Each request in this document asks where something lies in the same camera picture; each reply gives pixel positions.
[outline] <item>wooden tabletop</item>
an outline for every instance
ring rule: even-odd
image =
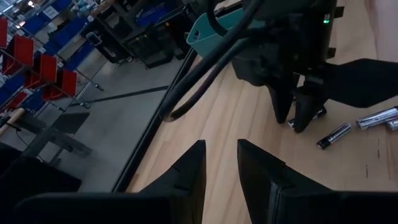
[[[398,37],[397,1],[347,0],[339,1],[339,5],[346,9],[344,17],[333,26],[331,46],[337,47],[337,51],[331,63],[378,57],[398,61],[394,41]],[[325,104],[328,114],[296,134],[287,124],[276,123],[267,88],[238,80],[228,65],[192,110],[179,120],[160,126],[129,191],[144,188],[196,140],[205,139],[207,185],[203,223],[250,223],[238,176],[239,138],[248,139],[331,189],[396,191],[398,132],[389,133],[385,126],[367,131],[354,128],[355,119],[395,105],[398,98],[368,109],[329,100]],[[292,107],[288,118],[293,117]],[[319,150],[315,143],[345,122],[353,125],[351,133],[327,150]]]

